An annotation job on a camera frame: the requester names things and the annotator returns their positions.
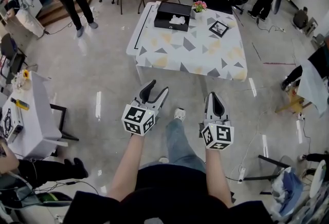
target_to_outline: black pants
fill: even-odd
[[[313,64],[313,66],[318,71],[318,73],[321,76],[321,78],[324,78],[324,77],[326,77],[326,76],[329,75],[329,70],[328,70],[328,67],[327,67],[326,54],[324,52],[325,49],[328,50],[326,45],[318,48],[317,51],[314,52],[308,58],[308,60]],[[285,80],[286,83],[292,83],[292,82],[294,82],[296,79],[298,79],[299,77],[302,76],[302,73],[303,73],[302,66],[298,66],[297,68],[295,68],[288,75],[287,79]]]
[[[325,161],[326,164],[329,164],[329,155],[324,155],[324,154],[309,154],[306,157],[307,161],[312,161],[312,162],[318,162],[320,163],[322,160]],[[316,169],[308,169],[306,171],[307,175],[314,175]],[[323,181],[328,181],[329,180],[329,170],[325,171],[325,176]]]
[[[70,15],[74,25],[76,26],[77,30],[81,29],[81,21],[79,18],[79,15],[76,11],[76,8],[74,6],[73,0],[60,0],[66,9],[67,13]],[[90,7],[88,5],[87,0],[76,0],[80,8],[82,9],[83,14],[85,15],[88,23],[94,22],[93,13],[90,10]]]
[[[37,160],[32,163],[27,160],[20,160],[19,171],[21,177],[29,182],[33,188],[38,188],[48,181],[60,181],[70,178],[80,179],[76,167],[76,165],[52,161]]]
[[[266,19],[271,10],[272,1],[273,0],[257,0],[257,2],[252,8],[251,14],[253,16],[258,16],[259,14],[261,14],[261,18]]]

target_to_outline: black shoe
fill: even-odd
[[[77,175],[75,178],[83,179],[89,176],[87,170],[84,168],[83,162],[79,158],[73,159],[75,167],[77,169]]]
[[[70,166],[72,166],[73,164],[72,164],[72,162],[70,160],[64,159],[64,165],[70,165]]]
[[[287,80],[284,80],[281,83],[281,90],[286,90],[287,86],[289,85],[289,82],[287,82]]]
[[[252,11],[251,11],[251,10],[248,10],[248,11],[247,11],[247,13],[248,13],[248,15],[249,15],[249,16],[251,16],[253,19],[255,19],[255,18],[256,18],[254,15],[252,15],[252,14],[251,14],[251,13],[252,13]]]

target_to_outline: black shirt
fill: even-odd
[[[5,8],[7,11],[9,11],[10,9],[13,8],[15,11],[15,15],[16,15],[20,9],[20,2],[19,2],[19,0],[12,0],[12,1],[8,2],[8,4],[5,6]]]
[[[208,195],[206,174],[179,165],[154,165],[138,172],[136,189],[121,202],[78,191],[64,223],[272,223],[261,201],[228,209]]]

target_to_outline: black box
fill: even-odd
[[[161,2],[154,19],[154,27],[187,31],[189,29],[191,9],[192,6]],[[176,17],[183,16],[185,18],[185,23],[183,25],[169,23],[173,15],[176,15]]]

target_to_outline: black stand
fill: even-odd
[[[59,126],[59,130],[62,133],[62,138],[67,139],[67,140],[72,140],[72,141],[79,141],[79,138],[77,138],[75,136],[72,136],[72,135],[69,135],[68,133],[63,131],[65,113],[66,113],[67,109],[65,107],[61,107],[61,106],[54,105],[54,104],[50,104],[50,108],[62,112],[60,126]]]
[[[284,169],[286,169],[287,167],[290,167],[290,165],[284,164],[282,162],[267,158],[265,156],[262,155],[258,155],[258,158],[263,159],[269,163],[275,164],[279,167],[283,167]],[[270,175],[270,176],[263,176],[263,177],[245,177],[243,179],[243,181],[249,181],[249,180],[272,180],[272,179],[276,179],[279,176],[279,174],[276,175]]]

